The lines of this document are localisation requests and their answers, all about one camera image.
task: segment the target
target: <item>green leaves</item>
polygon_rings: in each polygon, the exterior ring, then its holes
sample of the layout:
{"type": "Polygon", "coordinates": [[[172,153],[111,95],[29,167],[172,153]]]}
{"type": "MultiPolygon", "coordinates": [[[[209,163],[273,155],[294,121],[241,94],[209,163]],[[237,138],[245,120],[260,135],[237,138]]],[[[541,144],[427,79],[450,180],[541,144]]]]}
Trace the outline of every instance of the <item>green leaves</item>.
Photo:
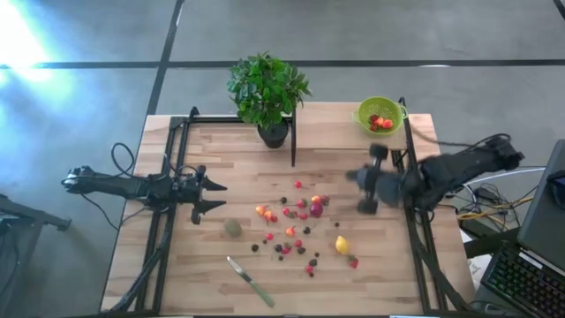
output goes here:
{"type": "Polygon", "coordinates": [[[238,107],[237,115],[263,128],[280,123],[282,113],[290,114],[304,95],[312,93],[296,66],[267,53],[239,60],[230,72],[227,87],[238,107]]]}

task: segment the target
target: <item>green colander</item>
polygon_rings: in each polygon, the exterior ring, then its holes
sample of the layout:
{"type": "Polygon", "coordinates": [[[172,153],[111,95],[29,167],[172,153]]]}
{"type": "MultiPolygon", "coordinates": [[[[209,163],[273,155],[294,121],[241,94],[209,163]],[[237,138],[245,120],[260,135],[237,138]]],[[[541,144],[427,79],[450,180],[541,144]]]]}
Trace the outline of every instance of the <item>green colander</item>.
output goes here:
{"type": "Polygon", "coordinates": [[[359,109],[351,114],[353,121],[363,127],[363,130],[370,136],[388,136],[393,134],[403,125],[403,120],[408,117],[406,107],[399,105],[386,97],[369,97],[360,105],[359,109]],[[394,123],[390,129],[380,129],[377,132],[371,130],[369,117],[379,115],[385,119],[391,119],[394,123]]]}

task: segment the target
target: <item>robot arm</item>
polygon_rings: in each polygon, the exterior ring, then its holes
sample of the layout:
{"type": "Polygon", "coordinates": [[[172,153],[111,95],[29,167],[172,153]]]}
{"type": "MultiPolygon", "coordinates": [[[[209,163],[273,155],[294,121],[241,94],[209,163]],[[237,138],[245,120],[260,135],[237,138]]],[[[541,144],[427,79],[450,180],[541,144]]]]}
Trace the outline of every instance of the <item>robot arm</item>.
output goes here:
{"type": "Polygon", "coordinates": [[[524,159],[522,153],[501,137],[456,154],[428,157],[417,169],[408,170],[402,176],[380,169],[380,163],[388,155],[386,147],[373,144],[370,155],[374,158],[373,165],[346,173],[348,180],[356,181],[365,191],[358,211],[370,214],[376,213],[376,196],[392,206],[411,196],[415,208],[434,209],[446,193],[461,188],[465,182],[485,172],[513,170],[524,159]]]}
{"type": "Polygon", "coordinates": [[[62,182],[69,193],[88,194],[101,192],[121,196],[127,200],[135,199],[156,211],[166,210],[170,204],[192,203],[192,222],[200,224],[200,214],[217,208],[225,201],[202,200],[202,190],[223,191],[227,188],[218,185],[206,176],[206,167],[199,166],[193,174],[186,177],[148,175],[147,177],[111,176],[95,172],[89,166],[71,169],[62,182]]]}

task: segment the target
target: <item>green knife handle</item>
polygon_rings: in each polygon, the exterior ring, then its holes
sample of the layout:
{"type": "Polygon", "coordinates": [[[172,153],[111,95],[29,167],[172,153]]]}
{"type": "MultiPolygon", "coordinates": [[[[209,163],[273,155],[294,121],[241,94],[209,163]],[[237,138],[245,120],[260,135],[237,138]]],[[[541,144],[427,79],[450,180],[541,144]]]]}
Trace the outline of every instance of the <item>green knife handle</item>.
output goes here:
{"type": "Polygon", "coordinates": [[[274,307],[275,306],[275,301],[273,299],[271,299],[271,297],[267,294],[266,291],[263,291],[258,285],[257,283],[255,283],[254,281],[250,282],[251,287],[253,287],[253,289],[259,294],[259,296],[261,296],[263,298],[263,300],[265,300],[265,302],[267,303],[267,305],[269,307],[274,307]]]}

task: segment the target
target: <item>concrete floor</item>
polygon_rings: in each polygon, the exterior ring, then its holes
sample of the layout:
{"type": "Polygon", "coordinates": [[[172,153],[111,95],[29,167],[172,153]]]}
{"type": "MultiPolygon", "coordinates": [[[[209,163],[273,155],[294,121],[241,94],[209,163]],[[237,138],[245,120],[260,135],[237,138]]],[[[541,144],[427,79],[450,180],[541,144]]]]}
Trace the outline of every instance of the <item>concrete floor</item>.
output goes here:
{"type": "MultiPolygon", "coordinates": [[[[159,61],[175,4],[6,1],[0,0],[0,24],[11,24],[0,30],[0,40],[10,45],[0,49],[0,64],[13,58],[159,61]],[[13,6],[3,11],[6,4],[13,6]]],[[[550,0],[187,0],[171,60],[233,60],[265,50],[288,59],[565,58],[563,31],[565,20],[550,0]]],[[[473,142],[510,133],[527,165],[545,165],[565,136],[565,67],[302,71],[314,92],[309,100],[403,95],[410,111],[432,113],[440,139],[473,142]]],[[[97,312],[116,232],[58,182],[82,164],[115,172],[109,158],[115,142],[137,150],[155,75],[156,69],[0,71],[0,193],[72,218],[67,232],[46,227],[42,233],[13,317],[97,312]]],[[[157,114],[187,113],[192,106],[234,112],[228,76],[218,69],[168,70],[157,114]]],[[[494,183],[512,199],[539,177],[494,183]]],[[[124,201],[91,197],[117,223],[124,201]]]]}

